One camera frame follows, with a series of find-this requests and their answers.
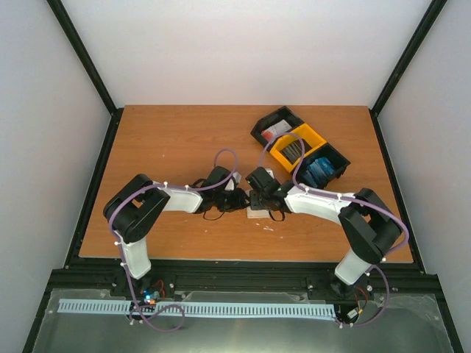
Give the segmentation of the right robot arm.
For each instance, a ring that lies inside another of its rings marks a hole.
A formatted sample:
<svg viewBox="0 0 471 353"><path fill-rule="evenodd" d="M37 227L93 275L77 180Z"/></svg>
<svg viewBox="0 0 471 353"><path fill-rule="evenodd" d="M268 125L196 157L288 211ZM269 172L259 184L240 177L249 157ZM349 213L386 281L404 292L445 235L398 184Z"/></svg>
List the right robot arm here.
<svg viewBox="0 0 471 353"><path fill-rule="evenodd" d="M350 245L328 285L339 298L352 294L357 281L396 248L407 227L368 188L334 193L293 181L279 183L262 167L246 177L261 206L269 212L312 215L341 226Z"/></svg>

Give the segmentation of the beige card holder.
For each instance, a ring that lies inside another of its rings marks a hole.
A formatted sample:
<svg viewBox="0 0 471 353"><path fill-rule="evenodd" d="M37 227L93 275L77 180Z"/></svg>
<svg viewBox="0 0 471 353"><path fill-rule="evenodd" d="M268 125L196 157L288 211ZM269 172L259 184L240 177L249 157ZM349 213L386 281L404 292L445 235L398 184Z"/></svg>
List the beige card holder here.
<svg viewBox="0 0 471 353"><path fill-rule="evenodd" d="M253 210L251 207L248 207L247 217L249 219L270 218L270 214L268 210Z"/></svg>

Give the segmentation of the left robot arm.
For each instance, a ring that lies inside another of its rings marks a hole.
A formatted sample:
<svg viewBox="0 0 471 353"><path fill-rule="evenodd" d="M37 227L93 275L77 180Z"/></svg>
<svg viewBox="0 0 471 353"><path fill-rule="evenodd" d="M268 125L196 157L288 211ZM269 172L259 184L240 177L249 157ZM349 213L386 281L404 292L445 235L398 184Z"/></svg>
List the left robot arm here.
<svg viewBox="0 0 471 353"><path fill-rule="evenodd" d="M123 257L129 277L127 287L137 296L145 296L153 287L148 272L151 262L146 248L146 236L163 212L184 212L205 215L216 208L222 215L243 210L249 205L248 196L238 186L237 171L216 166L207 178L189 186L172 186L152 181L138 174L104 207L103 216Z"/></svg>

